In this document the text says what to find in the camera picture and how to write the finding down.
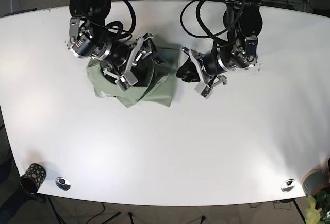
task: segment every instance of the white tabletop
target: white tabletop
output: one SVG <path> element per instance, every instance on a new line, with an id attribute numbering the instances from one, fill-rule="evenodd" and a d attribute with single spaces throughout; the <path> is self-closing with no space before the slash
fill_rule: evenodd
<path id="1" fill-rule="evenodd" d="M 211 40 L 182 30 L 186 1 L 132 2 L 135 37 L 201 52 Z M 206 3 L 202 18 L 223 29 L 225 6 Z M 196 83 L 178 81 L 167 108 L 141 102 L 125 108 L 97 98 L 88 60 L 66 48 L 68 7 L 0 19 L 0 105 L 20 174 L 31 163 L 47 171 L 41 193 L 141 205 L 223 205 L 304 196 L 287 179 L 329 157 L 330 19 L 262 7 L 258 65 L 228 73 L 208 100 Z M 113 3 L 107 21 L 130 26 L 127 7 Z M 203 35 L 195 5 L 184 21 Z M 71 183 L 69 191 L 55 185 Z"/>

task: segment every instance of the green fabric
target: green fabric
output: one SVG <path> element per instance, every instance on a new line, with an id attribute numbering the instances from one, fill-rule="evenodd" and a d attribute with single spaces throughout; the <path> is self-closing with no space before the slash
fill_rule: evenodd
<path id="1" fill-rule="evenodd" d="M 87 66 L 87 76 L 94 86 L 95 95 L 97 97 L 116 97 L 126 107 L 131 107 L 139 101 L 152 101 L 169 107 L 174 95 L 179 51 L 160 49 L 158 56 L 165 62 L 165 65 L 159 65 L 151 58 L 144 59 L 143 67 L 148 69 L 145 80 L 140 82 L 139 86 L 132 86 L 125 92 L 103 76 L 99 61 L 90 60 Z"/>

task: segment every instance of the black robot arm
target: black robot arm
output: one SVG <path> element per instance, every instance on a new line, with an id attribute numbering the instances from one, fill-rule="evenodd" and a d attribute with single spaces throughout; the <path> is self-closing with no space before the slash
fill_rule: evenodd
<path id="1" fill-rule="evenodd" d="M 105 78 L 126 91 L 143 80 L 144 69 L 138 67 L 138 61 L 156 52 L 156 47 L 149 33 L 132 43 L 127 43 L 129 39 L 120 40 L 131 38 L 136 26 L 132 5 L 128 0 L 123 1 L 128 6 L 132 20 L 128 31 L 124 30 L 120 21 L 105 24 L 111 0 L 71 0 L 68 48 L 79 58 L 97 60 Z"/>
<path id="2" fill-rule="evenodd" d="M 212 34 L 203 23 L 200 11 L 206 1 L 223 2 L 227 5 L 223 16 L 225 30 Z M 200 0 L 196 8 L 196 18 L 206 36 L 190 33 L 183 25 L 182 13 L 183 29 L 196 38 L 212 38 L 213 47 L 211 52 L 206 54 L 190 51 L 184 47 L 183 51 L 188 55 L 188 60 L 178 70 L 177 77 L 185 82 L 199 82 L 196 87 L 197 92 L 208 97 L 213 87 L 227 83 L 223 73 L 237 68 L 253 67 L 257 63 L 258 35 L 262 29 L 260 3 L 261 0 Z M 227 32 L 227 41 L 217 37 L 225 32 Z"/>

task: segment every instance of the green leaves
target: green leaves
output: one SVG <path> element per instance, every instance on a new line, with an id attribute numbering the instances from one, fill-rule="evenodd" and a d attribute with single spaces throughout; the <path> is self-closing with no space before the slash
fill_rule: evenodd
<path id="1" fill-rule="evenodd" d="M 315 209 L 315 207 L 316 207 L 316 200 L 315 200 L 315 198 L 312 195 L 308 195 L 307 200 L 308 200 L 309 206 L 312 209 Z"/>
<path id="2" fill-rule="evenodd" d="M 330 211 L 328 211 L 324 214 L 323 220 L 330 222 Z"/>
<path id="3" fill-rule="evenodd" d="M 306 224 L 318 224 L 321 214 L 315 208 L 306 209 Z"/>
<path id="4" fill-rule="evenodd" d="M 325 191 L 319 191 L 316 193 L 316 200 L 322 205 L 323 201 L 328 198 L 328 194 Z"/>

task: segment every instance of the patterned cup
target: patterned cup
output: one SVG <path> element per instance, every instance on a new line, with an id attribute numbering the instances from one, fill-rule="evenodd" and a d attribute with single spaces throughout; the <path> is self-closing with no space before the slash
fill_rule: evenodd
<path id="1" fill-rule="evenodd" d="M 25 174 L 21 176 L 21 185 L 29 193 L 37 193 L 46 176 L 46 170 L 41 165 L 31 164 Z"/>

